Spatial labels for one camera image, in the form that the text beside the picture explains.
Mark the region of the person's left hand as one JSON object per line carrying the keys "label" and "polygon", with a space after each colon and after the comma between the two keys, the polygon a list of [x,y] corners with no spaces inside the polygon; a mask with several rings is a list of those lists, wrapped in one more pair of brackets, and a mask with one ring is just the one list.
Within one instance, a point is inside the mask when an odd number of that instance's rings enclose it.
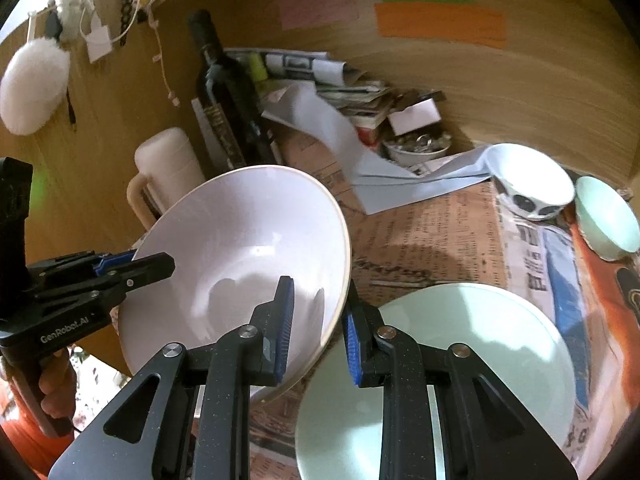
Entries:
{"label": "person's left hand", "polygon": [[[46,366],[39,379],[39,387],[44,394],[41,408],[52,418],[74,417],[76,411],[76,373],[70,364],[70,352],[67,348],[58,350]],[[9,399],[10,383],[1,372],[1,423],[9,426],[18,422],[18,394]]]}

